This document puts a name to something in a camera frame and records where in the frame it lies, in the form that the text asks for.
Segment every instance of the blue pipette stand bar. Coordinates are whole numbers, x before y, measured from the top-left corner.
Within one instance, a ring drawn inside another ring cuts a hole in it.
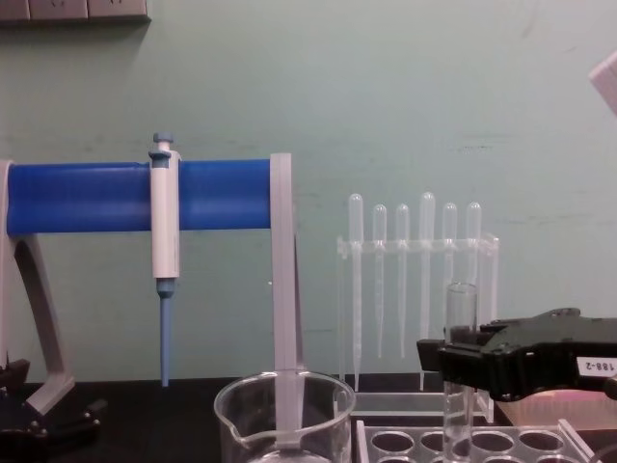
[[[10,236],[150,230],[149,164],[12,165]],[[180,229],[270,228],[270,161],[183,161]]]

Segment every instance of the micropipette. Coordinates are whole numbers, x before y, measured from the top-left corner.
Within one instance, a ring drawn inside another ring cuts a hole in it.
[[[157,150],[151,151],[150,215],[152,229],[152,274],[161,312],[161,383],[170,380],[171,310],[175,280],[179,277],[179,202],[178,162],[180,155],[171,149],[174,137],[161,132],[154,135]]]

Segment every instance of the glass beaker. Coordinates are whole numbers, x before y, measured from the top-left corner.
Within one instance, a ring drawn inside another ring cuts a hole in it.
[[[353,390],[301,370],[231,383],[214,399],[224,463],[350,463]]]

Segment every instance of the clamp label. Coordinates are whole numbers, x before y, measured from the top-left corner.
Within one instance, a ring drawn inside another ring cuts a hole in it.
[[[578,374],[611,378],[617,375],[617,359],[607,357],[577,357]]]

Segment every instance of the power socket panel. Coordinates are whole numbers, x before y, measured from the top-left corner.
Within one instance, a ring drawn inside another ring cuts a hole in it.
[[[1,0],[0,22],[27,21],[30,19],[28,0]]]
[[[88,0],[90,18],[148,18],[147,0]]]
[[[30,0],[33,20],[87,19],[87,0]]]

